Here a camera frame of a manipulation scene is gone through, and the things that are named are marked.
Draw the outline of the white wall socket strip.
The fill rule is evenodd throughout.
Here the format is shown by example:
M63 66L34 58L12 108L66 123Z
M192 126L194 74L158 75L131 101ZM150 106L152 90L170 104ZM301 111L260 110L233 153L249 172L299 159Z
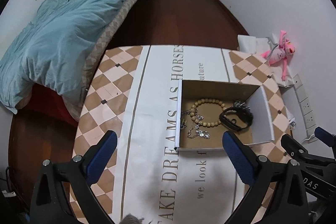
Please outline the white wall socket strip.
M293 83L294 83L295 95L297 97L297 101L299 104L299 108L301 110L303 123L304 123L305 130L306 130L305 138L307 138L309 135L314 134L317 124L314 119L313 109L309 101L309 96L306 93L306 90L303 86L303 82L301 81L301 78L299 77L299 74L294 75Z

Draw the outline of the blue duvet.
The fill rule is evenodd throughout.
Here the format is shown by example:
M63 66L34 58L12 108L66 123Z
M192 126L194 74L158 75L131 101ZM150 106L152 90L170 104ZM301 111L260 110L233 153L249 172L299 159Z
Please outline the blue duvet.
M81 101L85 61L125 0L45 0L1 59L1 103L16 113L35 84Z

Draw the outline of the bed with patterned mattress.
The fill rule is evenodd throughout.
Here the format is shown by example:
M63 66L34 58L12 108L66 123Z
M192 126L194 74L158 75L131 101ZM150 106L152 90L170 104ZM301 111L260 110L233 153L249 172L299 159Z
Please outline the bed with patterned mattress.
M12 43L13 82L4 103L17 112L39 84L56 92L78 119L97 64L136 1L43 1Z

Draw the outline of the white cardboard box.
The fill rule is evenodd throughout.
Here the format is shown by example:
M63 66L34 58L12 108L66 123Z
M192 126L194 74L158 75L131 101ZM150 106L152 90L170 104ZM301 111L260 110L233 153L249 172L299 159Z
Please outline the white cardboard box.
M273 119L263 85L181 80L177 95L177 151L222 149L233 132L245 145L274 141Z

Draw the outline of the brown checkered tablecloth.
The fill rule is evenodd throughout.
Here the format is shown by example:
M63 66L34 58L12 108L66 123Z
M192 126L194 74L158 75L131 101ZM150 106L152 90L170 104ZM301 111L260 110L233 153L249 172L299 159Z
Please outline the brown checkered tablecloth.
M94 195L115 221L132 214L145 223L224 223L245 193L223 150L175 150L178 82L208 80L260 85L273 131L253 150L286 162L280 139L289 131L280 89L255 54L191 46L134 46L108 50L81 111L74 155L108 130L118 146Z

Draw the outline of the black fitness band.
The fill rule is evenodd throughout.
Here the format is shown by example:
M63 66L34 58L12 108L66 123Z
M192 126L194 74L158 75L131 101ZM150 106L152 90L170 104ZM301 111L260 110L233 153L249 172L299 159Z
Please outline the black fitness band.
M222 111L219 121L232 131L242 132L252 125L253 114L249 109L232 106Z

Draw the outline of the pink panther plush toy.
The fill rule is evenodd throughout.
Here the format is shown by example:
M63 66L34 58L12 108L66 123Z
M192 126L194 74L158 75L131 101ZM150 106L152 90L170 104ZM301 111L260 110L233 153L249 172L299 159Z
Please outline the pink panther plush toy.
M288 59L295 53L295 47L292 42L286 37L287 32L281 30L278 44L271 50L261 54L270 65L282 62L282 81L286 80Z

